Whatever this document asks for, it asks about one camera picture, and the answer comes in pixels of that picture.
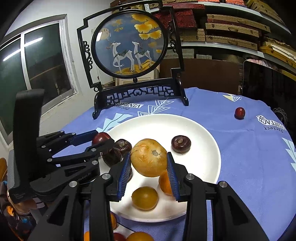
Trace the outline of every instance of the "white deer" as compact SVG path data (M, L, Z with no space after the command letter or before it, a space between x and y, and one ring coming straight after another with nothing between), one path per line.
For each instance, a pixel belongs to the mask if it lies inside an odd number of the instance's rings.
M142 64L141 64L140 58L142 58L144 56L146 56L150 60L150 67L151 67L151 65L152 65L152 59L150 57L149 50L143 50L143 51L139 52L138 51L138 46L140 46L141 49L142 49L142 46L139 43L137 43L137 42L132 42L132 43L135 45L133 54L135 55L136 59L138 60L139 70L141 70L141 68L142 68Z
M135 60L133 59L132 51L130 51L130 50L124 50L121 53L118 53L117 50L116 50L116 47L118 45L120 45L120 44L121 43L115 43L114 42L114 43L110 43L110 46L109 47L106 47L106 49L110 49L113 46L113 50L112 50L113 57L114 57L113 66L119 67L119 71L122 74L122 71L121 71L121 68L120 67L124 66L124 64L120 65L120 60L123 60L123 59L125 59L127 57L131 61L131 70L130 70L130 72L134 72L135 71Z

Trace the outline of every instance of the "window pane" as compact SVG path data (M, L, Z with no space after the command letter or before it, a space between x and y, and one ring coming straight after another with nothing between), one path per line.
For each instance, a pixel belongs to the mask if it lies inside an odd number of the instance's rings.
M26 89L18 39L0 50L0 120L7 135L12 132L15 96Z
M71 89L58 23L25 34L25 58L32 89L45 89L43 105Z

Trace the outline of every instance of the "round table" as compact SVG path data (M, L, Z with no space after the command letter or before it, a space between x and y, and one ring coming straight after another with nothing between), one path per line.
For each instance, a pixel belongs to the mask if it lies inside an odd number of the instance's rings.
M66 125L65 133L96 129L107 132L137 116L175 114L204 126L215 138L221 152L218 181L227 181L253 213L270 241L276 241L296 213L296 152L291 137L265 103L227 93L198 88L186 89L189 106L179 98L157 95L133 96L102 110L96 120L93 108ZM234 117L237 107L246 110L243 120ZM83 152L90 143L70 146L59 153ZM212 214L207 201L208 240L212 240ZM181 241L185 216L163 223L138 223L117 217L132 231L144 231L155 241Z

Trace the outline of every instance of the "table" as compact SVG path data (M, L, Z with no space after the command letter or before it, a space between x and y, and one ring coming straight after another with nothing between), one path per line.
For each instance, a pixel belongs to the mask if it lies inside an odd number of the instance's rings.
M246 97L206 91L185 90L189 106L178 98L156 95L133 96L117 106L102 110L96 120L93 108L66 125L65 133L96 129L107 132L137 116L175 114L203 125L215 138L221 152L219 180L227 181L258 220L270 241L276 241L296 213L296 152L291 137L265 103ZM243 120L234 118L237 107L246 110ZM90 143L70 146L60 155L79 153ZM212 217L207 201L208 240L212 240ZM123 226L144 231L155 241L181 241L185 216L163 223L138 223L117 217Z

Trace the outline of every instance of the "white plate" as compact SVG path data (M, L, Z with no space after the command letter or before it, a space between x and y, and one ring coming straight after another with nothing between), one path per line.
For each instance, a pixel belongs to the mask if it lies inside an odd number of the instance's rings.
M132 146L142 139L150 138L158 141L176 163L182 164L203 181L216 183L220 174L221 155L213 136L200 124L188 118L154 114L135 117L127 120L108 131L115 140L126 139ZM184 135L191 140L191 148L185 154L175 153L171 149L174 136ZM110 168L99 158L101 174ZM156 207L151 211L141 211L132 205L133 191L142 186L153 187L159 196ZM178 203L174 197L165 195L159 187L158 177L144 177L133 168L133 177L126 186L126 192L120 202L111 202L111 211L124 218L138 222L162 222L178 218L186 213L186 202Z

